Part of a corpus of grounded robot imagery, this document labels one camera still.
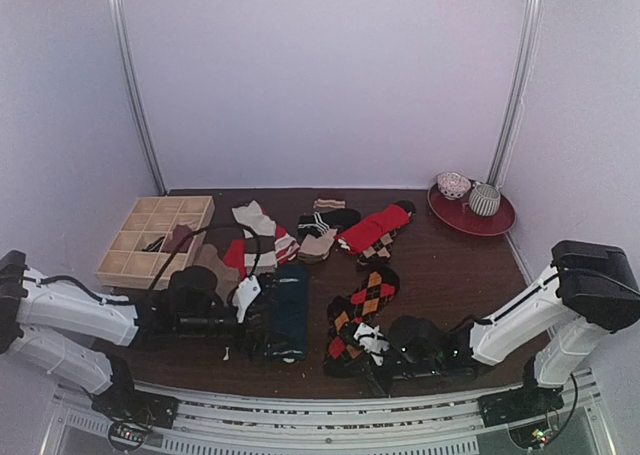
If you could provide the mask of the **argyle black red orange sock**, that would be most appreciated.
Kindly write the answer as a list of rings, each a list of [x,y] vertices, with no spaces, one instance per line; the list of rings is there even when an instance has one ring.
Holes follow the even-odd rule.
[[[400,278],[389,267],[371,271],[348,297],[336,296],[327,307],[327,345],[323,359],[325,375],[334,378],[351,378],[348,365],[354,362],[364,350],[345,342],[340,331],[347,325],[358,327],[369,323],[398,294]]]

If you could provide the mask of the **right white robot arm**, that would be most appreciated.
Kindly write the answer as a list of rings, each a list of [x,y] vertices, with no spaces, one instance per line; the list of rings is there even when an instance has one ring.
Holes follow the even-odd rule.
[[[514,299],[483,318],[445,332],[427,319],[402,316],[387,332],[349,322],[340,338],[358,349],[362,370],[388,394],[401,378],[476,379],[550,327],[561,329],[532,356],[513,394],[519,415],[535,415],[609,334],[639,320],[639,285],[625,251],[574,240],[558,242],[551,262]]]

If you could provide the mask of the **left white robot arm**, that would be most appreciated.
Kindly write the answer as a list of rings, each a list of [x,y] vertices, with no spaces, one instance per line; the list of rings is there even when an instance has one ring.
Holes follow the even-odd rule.
[[[46,277],[28,266],[25,253],[11,250],[1,258],[1,351],[80,386],[95,408],[133,419],[145,403],[126,361],[69,334],[137,351],[162,350],[182,338],[234,336],[267,286],[251,275],[222,298],[215,274],[191,266],[173,273],[166,289],[132,300],[95,293],[68,275]]]

